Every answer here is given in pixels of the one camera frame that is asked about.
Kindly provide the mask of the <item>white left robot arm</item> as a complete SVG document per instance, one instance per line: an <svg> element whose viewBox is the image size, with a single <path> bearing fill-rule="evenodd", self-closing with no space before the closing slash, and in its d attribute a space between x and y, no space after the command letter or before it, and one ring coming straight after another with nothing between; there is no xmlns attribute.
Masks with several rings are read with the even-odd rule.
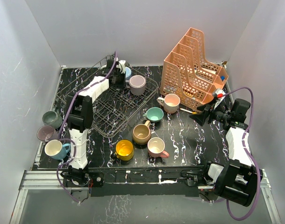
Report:
<svg viewBox="0 0 285 224"><path fill-rule="evenodd" d="M87 171L88 160L86 156L87 134L93 123L93 102L112 85L124 86L126 82L125 60L114 58L108 60L105 66L100 68L101 74L83 89L73 96L69 96L69 104L64 123L71 139L71 160L68 172L61 176L78 186L85 186L89 182Z"/></svg>

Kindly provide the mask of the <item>lilac ceramic mug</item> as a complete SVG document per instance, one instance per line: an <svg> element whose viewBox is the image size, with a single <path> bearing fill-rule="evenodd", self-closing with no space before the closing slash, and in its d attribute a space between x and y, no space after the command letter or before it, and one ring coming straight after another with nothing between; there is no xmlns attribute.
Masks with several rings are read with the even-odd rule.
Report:
<svg viewBox="0 0 285 224"><path fill-rule="evenodd" d="M146 88L146 79L141 75L134 75L129 79L130 91L135 96L144 94Z"/></svg>

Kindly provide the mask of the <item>pink mug white inside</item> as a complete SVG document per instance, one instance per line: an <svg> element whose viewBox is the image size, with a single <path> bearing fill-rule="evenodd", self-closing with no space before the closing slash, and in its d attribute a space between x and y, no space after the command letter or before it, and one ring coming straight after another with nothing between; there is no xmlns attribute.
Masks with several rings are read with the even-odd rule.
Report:
<svg viewBox="0 0 285 224"><path fill-rule="evenodd" d="M148 153L150 156L157 158L168 158L169 153L165 151L165 143L159 137L151 138L147 144Z"/></svg>

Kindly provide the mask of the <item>mauve pink mug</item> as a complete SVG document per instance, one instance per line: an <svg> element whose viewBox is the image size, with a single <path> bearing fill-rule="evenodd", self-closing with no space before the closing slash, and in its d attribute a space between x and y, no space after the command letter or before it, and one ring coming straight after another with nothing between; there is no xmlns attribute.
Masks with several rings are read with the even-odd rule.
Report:
<svg viewBox="0 0 285 224"><path fill-rule="evenodd" d="M44 125L37 131L37 138L42 142L49 142L58 138L56 129L50 125Z"/></svg>

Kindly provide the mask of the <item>grey green mug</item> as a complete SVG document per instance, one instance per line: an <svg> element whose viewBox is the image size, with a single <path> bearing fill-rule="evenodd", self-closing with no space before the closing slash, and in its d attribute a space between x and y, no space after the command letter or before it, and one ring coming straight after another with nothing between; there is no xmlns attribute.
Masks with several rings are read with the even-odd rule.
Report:
<svg viewBox="0 0 285 224"><path fill-rule="evenodd" d="M45 125L58 129L62 125L63 119L56 111L48 111L43 115L42 121Z"/></svg>

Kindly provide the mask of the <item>white yellow marker pen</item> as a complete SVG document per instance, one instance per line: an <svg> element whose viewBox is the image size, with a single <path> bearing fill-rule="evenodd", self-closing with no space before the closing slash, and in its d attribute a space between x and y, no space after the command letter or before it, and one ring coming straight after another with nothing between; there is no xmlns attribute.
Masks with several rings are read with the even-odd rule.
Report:
<svg viewBox="0 0 285 224"><path fill-rule="evenodd" d="M180 108L181 111L184 111L184 112L187 112L187 113L190 113L190 114L197 114L197 112L193 112L193 111L190 111L190 110L187 110L187 109L184 109L184 108Z"/></svg>

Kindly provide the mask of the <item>yellow mug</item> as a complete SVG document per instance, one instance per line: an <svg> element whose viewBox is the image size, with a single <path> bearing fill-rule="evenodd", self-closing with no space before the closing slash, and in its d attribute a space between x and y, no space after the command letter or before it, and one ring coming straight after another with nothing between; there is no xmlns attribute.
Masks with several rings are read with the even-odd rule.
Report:
<svg viewBox="0 0 285 224"><path fill-rule="evenodd" d="M115 153L113 158L120 159L122 161L129 161L134 156L134 146L129 140L121 140L116 144Z"/></svg>

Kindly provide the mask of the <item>aluminium frame rail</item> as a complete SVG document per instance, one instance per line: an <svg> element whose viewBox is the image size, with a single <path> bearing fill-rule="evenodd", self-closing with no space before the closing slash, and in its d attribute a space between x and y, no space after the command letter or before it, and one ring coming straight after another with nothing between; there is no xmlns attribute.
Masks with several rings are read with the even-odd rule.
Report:
<svg viewBox="0 0 285 224"><path fill-rule="evenodd" d="M263 194L265 204L267 206L271 222L273 224L280 224L281 219L274 202L271 185L266 172L263 170L263 179L261 181L261 192ZM56 171L55 170L37 170L25 171L22 176L22 181L19 185L19 193L10 219L11 224L18 224L21 219L21 214L24 208L28 191L31 189L60 190Z"/></svg>

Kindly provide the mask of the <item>blue mug cream inside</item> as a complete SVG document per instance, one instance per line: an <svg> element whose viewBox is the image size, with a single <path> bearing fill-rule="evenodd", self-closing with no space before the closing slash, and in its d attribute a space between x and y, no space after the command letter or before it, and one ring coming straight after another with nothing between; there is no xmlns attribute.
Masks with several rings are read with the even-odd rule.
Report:
<svg viewBox="0 0 285 224"><path fill-rule="evenodd" d="M59 140L51 140L45 146L45 153L55 160L63 160L71 150L71 144L62 144Z"/></svg>

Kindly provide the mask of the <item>cream pink speckled mug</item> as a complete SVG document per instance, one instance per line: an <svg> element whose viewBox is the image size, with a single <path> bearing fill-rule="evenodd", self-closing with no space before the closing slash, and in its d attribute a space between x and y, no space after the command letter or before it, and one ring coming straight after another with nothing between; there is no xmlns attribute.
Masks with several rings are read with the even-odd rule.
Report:
<svg viewBox="0 0 285 224"><path fill-rule="evenodd" d="M164 111L169 114L174 114L178 110L180 98L176 94L167 94L164 98L158 97L157 102L164 108Z"/></svg>

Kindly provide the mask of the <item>light blue textured mug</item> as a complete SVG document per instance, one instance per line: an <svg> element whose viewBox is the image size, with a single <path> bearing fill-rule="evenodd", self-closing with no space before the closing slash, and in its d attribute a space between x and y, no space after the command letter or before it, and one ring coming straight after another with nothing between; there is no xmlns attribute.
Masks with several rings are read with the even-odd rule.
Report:
<svg viewBox="0 0 285 224"><path fill-rule="evenodd" d="M125 67L125 82L129 82L132 77L132 70L129 67Z"/></svg>

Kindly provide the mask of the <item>peach plastic file organizer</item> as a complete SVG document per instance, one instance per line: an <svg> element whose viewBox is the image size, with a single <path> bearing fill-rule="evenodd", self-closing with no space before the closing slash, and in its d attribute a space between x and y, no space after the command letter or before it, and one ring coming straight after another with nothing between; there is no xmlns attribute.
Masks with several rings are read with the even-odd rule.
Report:
<svg viewBox="0 0 285 224"><path fill-rule="evenodd" d="M182 105L197 111L213 100L213 92L223 89L227 80L226 69L205 57L204 33L189 28L164 59L160 93L176 94Z"/></svg>

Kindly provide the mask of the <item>teal green cup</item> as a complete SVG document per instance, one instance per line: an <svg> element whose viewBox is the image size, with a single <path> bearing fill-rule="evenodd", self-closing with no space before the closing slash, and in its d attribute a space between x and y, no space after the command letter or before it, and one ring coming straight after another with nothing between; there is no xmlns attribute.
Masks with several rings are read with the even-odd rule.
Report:
<svg viewBox="0 0 285 224"><path fill-rule="evenodd" d="M151 122L159 122L164 117L164 112L161 108L152 107L146 111L143 117Z"/></svg>

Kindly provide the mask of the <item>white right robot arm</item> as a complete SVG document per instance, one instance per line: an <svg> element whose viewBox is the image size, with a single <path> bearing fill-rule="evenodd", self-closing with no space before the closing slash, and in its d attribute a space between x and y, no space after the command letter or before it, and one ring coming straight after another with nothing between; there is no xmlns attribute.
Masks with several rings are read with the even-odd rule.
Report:
<svg viewBox="0 0 285 224"><path fill-rule="evenodd" d="M246 112L250 102L236 99L231 108L228 108L221 98L214 98L211 102L199 106L199 113L190 117L200 126L216 120L222 123L226 131L228 142L229 161L225 165L217 162L208 162L201 179L206 185L214 185L217 196L248 207L257 192L257 178L263 177L257 172L254 162L248 157L250 150L247 147L248 127L245 124Z"/></svg>

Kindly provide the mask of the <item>tan brown mug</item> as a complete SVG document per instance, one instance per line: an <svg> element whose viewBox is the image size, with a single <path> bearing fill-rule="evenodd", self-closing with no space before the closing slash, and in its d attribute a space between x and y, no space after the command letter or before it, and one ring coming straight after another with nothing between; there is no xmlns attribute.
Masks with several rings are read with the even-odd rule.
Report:
<svg viewBox="0 0 285 224"><path fill-rule="evenodd" d="M134 127L132 139L136 144L145 145L151 139L150 121L147 120L144 124L139 124Z"/></svg>

